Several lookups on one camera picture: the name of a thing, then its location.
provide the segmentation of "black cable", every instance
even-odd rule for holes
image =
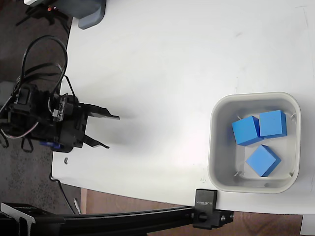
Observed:
[[[74,94],[73,88],[72,88],[72,86],[71,86],[71,83],[70,83],[69,77],[67,77],[67,76],[65,75],[65,78],[67,79],[68,84],[69,84],[69,87],[70,87],[71,92],[72,92],[72,96],[73,96],[73,99],[74,99],[73,103],[75,103],[75,94]]]
[[[49,174],[49,180],[50,180],[51,182],[57,182],[57,183],[58,183],[59,188],[60,188],[60,190],[61,190],[61,192],[62,192],[62,194],[63,194],[63,197],[64,197],[64,199],[65,199],[65,202],[67,203],[67,205],[68,205],[69,209],[71,210],[72,214],[75,214],[75,212],[74,212],[72,206],[70,205],[70,202],[69,202],[68,198],[66,197],[66,195],[65,195],[65,193],[64,193],[64,191],[63,191],[63,186],[61,185],[61,182],[59,181],[59,179],[54,179],[53,176],[52,176],[52,173],[50,172],[50,174]]]
[[[57,42],[60,47],[62,48],[63,50],[63,55],[64,55],[64,66],[63,66],[63,69],[62,69],[62,73],[60,75],[60,78],[57,82],[57,85],[55,86],[55,88],[53,89],[53,92],[52,94],[56,91],[56,87],[58,86],[58,84],[61,82],[61,80],[63,79],[63,76],[65,74],[65,70],[67,68],[67,65],[68,65],[68,54],[67,54],[67,50],[66,50],[66,47],[65,45],[61,42],[60,39],[54,37],[54,36],[51,36],[51,35],[45,35],[45,36],[42,36],[36,40],[34,40],[32,43],[30,43],[30,45],[27,47],[27,49],[25,50],[25,53],[23,55],[23,60],[22,60],[22,69],[21,69],[21,79],[20,79],[20,83],[16,89],[16,92],[19,91],[19,89],[21,88],[22,84],[23,84],[23,80],[24,80],[24,76],[25,76],[25,64],[26,64],[26,59],[27,59],[27,56],[31,50],[31,48],[36,45],[39,41],[41,40],[44,40],[44,39],[49,39],[49,40],[53,40],[55,42]]]

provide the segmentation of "blue foam block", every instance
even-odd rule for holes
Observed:
[[[281,160],[268,146],[260,145],[246,162],[260,177],[266,177]]]
[[[276,138],[287,135],[285,114],[278,110],[259,114],[260,136],[264,138]]]
[[[263,140],[259,134],[259,120],[247,117],[232,123],[234,136],[238,145],[247,146]]]

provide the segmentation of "black metal bracket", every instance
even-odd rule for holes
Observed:
[[[0,227],[10,236],[135,236],[193,224],[212,229],[233,221],[232,211],[216,210],[217,191],[198,189],[195,207],[113,214],[55,215],[28,204],[1,203]]]
[[[217,190],[197,189],[193,227],[210,230],[233,222],[234,212],[216,210]]]

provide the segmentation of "wire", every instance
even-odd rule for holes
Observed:
[[[71,89],[72,96],[73,96],[73,103],[76,103],[75,94],[74,94],[72,85],[71,85],[71,83],[70,83],[70,79],[69,79],[69,77],[67,77],[66,75],[64,75],[64,77],[67,79],[67,82],[68,82],[69,87],[70,87],[70,89]],[[53,114],[53,110],[51,109],[51,106],[50,106],[50,97],[48,98],[48,110],[49,110],[49,112],[50,112],[51,114]]]
[[[60,180],[59,180],[59,179],[56,179],[56,178],[53,178],[51,172],[50,172],[50,174],[49,174],[49,180],[52,181],[52,182],[57,182],[57,183],[58,183],[59,188],[60,188],[60,190],[61,190],[61,192],[62,192],[62,194],[63,194],[63,197],[64,197],[64,199],[65,199],[65,202],[67,203],[67,205],[68,205],[69,209],[71,210],[72,214],[75,214],[75,212],[74,212],[72,206],[70,205],[70,202],[69,202],[68,198],[66,197],[66,195],[65,195],[65,193],[64,193],[64,191],[63,191],[63,186],[61,185]]]
[[[58,83],[60,83],[61,80],[63,79],[63,76],[64,76],[64,74],[65,74],[65,70],[66,70],[67,65],[68,65],[67,49],[66,49],[65,45],[61,42],[60,39],[58,39],[58,38],[56,38],[56,37],[54,37],[54,36],[51,36],[51,35],[44,35],[44,36],[42,36],[42,37],[40,37],[40,38],[38,38],[38,39],[35,39],[32,43],[30,43],[30,45],[29,45],[29,46],[27,47],[27,49],[25,50],[25,53],[24,53],[23,59],[22,59],[21,79],[20,79],[20,83],[19,83],[19,85],[18,85],[18,87],[17,87],[17,91],[21,88],[21,85],[22,85],[23,80],[24,80],[26,59],[27,59],[27,56],[28,56],[28,54],[29,54],[31,48],[32,48],[34,45],[36,45],[39,41],[44,40],[44,39],[49,39],[49,40],[53,40],[53,41],[57,42],[57,43],[60,45],[60,47],[62,48],[62,50],[63,50],[64,60],[65,60],[64,66],[63,66],[63,68],[62,68],[62,73],[61,73],[60,78],[59,78],[59,80],[58,80],[58,82],[57,82],[57,85],[55,86],[55,88],[54,88],[54,90],[53,90],[52,93],[54,93],[54,92],[56,91],[56,87],[58,86]]]
[[[67,81],[68,81],[69,87],[70,87],[71,92],[72,92],[73,99],[75,100],[75,94],[74,94],[73,88],[72,88],[72,86],[71,86],[71,83],[70,83],[69,77],[67,77],[67,76],[65,75],[65,78],[66,78],[66,79],[67,79]]]
[[[12,135],[6,134],[2,129],[0,129],[0,130],[3,133],[3,135],[6,136],[8,139],[19,139],[19,138],[22,138],[22,137],[28,135],[29,133],[31,133],[36,128],[36,126],[38,124],[39,124],[39,122],[36,122],[35,125],[33,125],[31,129],[29,129],[28,131],[26,131],[24,134],[22,134],[20,136],[12,136]]]

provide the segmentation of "black clamp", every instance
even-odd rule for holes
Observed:
[[[210,230],[233,222],[233,211],[216,210],[217,194],[217,190],[196,190],[193,215],[194,228]]]

